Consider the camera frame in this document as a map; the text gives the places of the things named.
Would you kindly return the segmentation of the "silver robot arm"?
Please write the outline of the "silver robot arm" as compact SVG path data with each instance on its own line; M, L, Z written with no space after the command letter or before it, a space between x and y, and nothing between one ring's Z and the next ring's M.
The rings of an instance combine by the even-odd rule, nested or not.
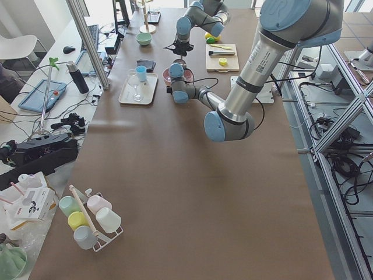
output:
M168 71L172 96L183 104L198 99L211 109L204 119L207 137L214 142L241 140L255 129L248 112L257 94L288 50L325 46L342 32L343 1L264 1L251 54L223 100L205 86L187 84L185 68L174 61Z
M185 57L194 48L190 43L193 27L200 27L213 37L218 37L230 19L230 11L224 1L193 1L184 15L177 20L173 43L164 49Z

